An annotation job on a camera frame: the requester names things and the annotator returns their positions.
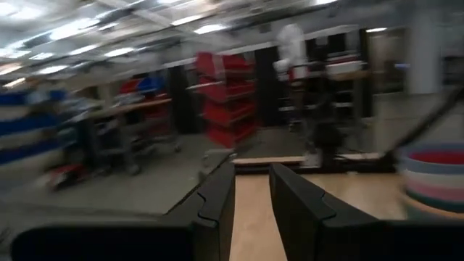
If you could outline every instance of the wooden table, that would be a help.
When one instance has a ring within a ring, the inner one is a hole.
[[[405,219],[399,175],[303,175],[345,202],[379,218]],[[236,178],[231,261],[285,261],[270,202],[268,175]]]

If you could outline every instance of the concrete floor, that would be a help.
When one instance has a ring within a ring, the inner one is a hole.
[[[362,146],[356,147],[354,141],[349,141],[348,145],[365,152],[382,152],[414,127],[441,99],[441,95],[377,96],[376,117],[362,134]],[[460,140],[464,126],[461,109],[454,109],[440,124],[431,127],[420,141]],[[250,141],[254,146],[244,150],[239,157],[299,156],[303,152],[302,142],[295,133],[288,132],[287,128],[265,129],[260,132],[259,137],[259,142]],[[0,225],[24,227],[24,224],[28,224],[27,227],[30,227],[50,220],[89,219],[87,215],[60,212],[56,209],[53,212],[50,207],[80,209],[77,212],[98,209],[144,214],[164,213],[198,184],[198,172],[204,152],[219,148],[203,135],[183,136],[181,141],[182,152],[176,154],[169,148],[161,148],[151,159],[145,160],[143,173],[135,177],[121,172],[58,193],[50,193],[36,183],[3,193]],[[31,208],[31,205],[46,208]],[[42,214],[34,214],[37,209]],[[99,214],[98,217],[93,215],[92,220],[105,220],[109,216],[116,220],[140,218]]]

